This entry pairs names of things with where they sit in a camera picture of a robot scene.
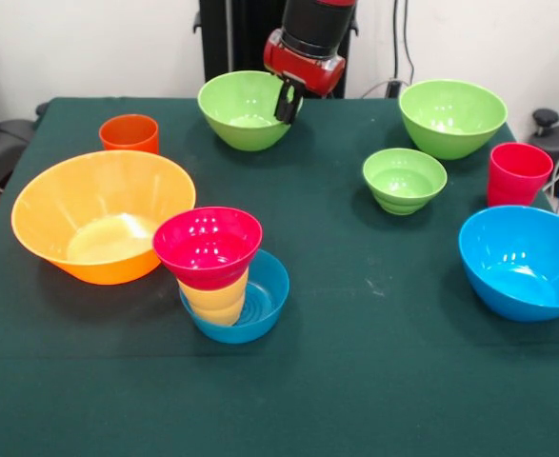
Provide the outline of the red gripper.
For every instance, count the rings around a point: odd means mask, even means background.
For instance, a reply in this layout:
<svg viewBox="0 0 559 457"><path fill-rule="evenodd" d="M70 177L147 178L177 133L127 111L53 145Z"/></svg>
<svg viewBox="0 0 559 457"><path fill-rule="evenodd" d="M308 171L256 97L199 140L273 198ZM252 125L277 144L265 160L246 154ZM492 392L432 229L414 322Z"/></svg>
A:
<svg viewBox="0 0 559 457"><path fill-rule="evenodd" d="M290 125L300 108L304 86L317 95L330 94L343 75L346 59L338 54L324 59L308 57L291 50L283 41L284 35L282 29L270 34L264 48L264 65L271 73L284 78L274 116Z"/></svg>

